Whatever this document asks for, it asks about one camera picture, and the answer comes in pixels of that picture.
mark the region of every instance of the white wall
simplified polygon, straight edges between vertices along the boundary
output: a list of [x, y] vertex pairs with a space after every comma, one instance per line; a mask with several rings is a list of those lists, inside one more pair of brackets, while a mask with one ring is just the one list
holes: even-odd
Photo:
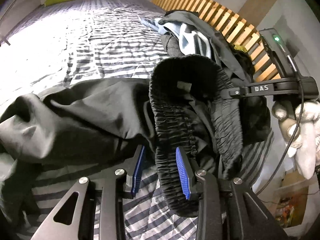
[[5, 15], [0, 26], [0, 33], [5, 36], [17, 23], [40, 5], [40, 0], [17, 0]]

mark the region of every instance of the wooden headboard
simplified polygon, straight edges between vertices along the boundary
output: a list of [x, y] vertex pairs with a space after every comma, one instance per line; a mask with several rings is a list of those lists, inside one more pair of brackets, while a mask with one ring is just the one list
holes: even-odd
[[244, 46], [254, 64], [256, 82], [280, 78], [276, 66], [272, 64], [264, 50], [256, 28], [223, 5], [213, 0], [152, 0], [152, 2], [166, 11], [173, 9], [196, 11], [200, 19], [222, 32], [229, 43]]

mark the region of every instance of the gray fabric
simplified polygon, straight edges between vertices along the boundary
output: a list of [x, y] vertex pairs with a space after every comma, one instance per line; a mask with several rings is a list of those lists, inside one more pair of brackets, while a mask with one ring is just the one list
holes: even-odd
[[141, 22], [161, 35], [169, 31], [176, 36], [179, 41], [180, 50], [184, 55], [199, 54], [211, 58], [211, 47], [208, 38], [193, 25], [180, 22], [167, 22], [164, 25], [159, 25], [159, 20], [161, 18], [156, 18], [154, 21], [141, 19]]
[[167, 52], [170, 57], [183, 57], [179, 47], [178, 39], [171, 33], [166, 33], [160, 36], [160, 41], [164, 47], [164, 51]]
[[210, 44], [213, 48], [212, 59], [223, 68], [229, 78], [231, 78], [234, 73], [245, 85], [249, 84], [251, 80], [250, 76], [244, 72], [241, 65], [234, 57], [222, 33], [187, 11], [175, 11], [163, 17], [158, 23], [160, 25], [165, 25], [168, 22], [180, 22], [194, 26], [203, 35], [209, 37]]

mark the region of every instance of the cardboard box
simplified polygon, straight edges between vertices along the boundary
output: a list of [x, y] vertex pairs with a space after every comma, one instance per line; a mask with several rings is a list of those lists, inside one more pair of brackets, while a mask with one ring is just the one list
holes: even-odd
[[298, 171], [295, 171], [287, 173], [281, 187], [274, 192], [273, 203], [268, 206], [268, 209], [282, 225], [289, 225], [284, 228], [289, 236], [303, 236], [314, 222], [314, 220], [310, 221], [309, 216], [305, 216], [305, 213], [309, 197], [309, 185], [315, 183], [317, 184], [316, 176], [313, 176], [310, 180], [305, 180]]

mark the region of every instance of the blue gripper pad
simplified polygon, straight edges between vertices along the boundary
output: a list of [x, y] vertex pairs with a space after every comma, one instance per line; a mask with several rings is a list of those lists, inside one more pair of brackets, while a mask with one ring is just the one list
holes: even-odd
[[131, 187], [131, 195], [133, 197], [136, 196], [136, 194], [138, 193], [139, 188], [140, 188], [140, 182], [141, 182], [142, 170], [143, 170], [142, 164], [143, 164], [145, 156], [146, 156], [145, 150], [146, 150], [146, 148], [144, 146], [142, 146], [136, 167], [134, 168], [134, 173], [132, 176], [132, 187]]
[[186, 199], [189, 200], [190, 196], [191, 196], [189, 176], [188, 176], [185, 164], [183, 162], [183, 158], [182, 158], [180, 149], [178, 147], [176, 149], [176, 162], [177, 162], [180, 182], [181, 182], [181, 186], [182, 186], [182, 191], [183, 191], [184, 195], [186, 196]]

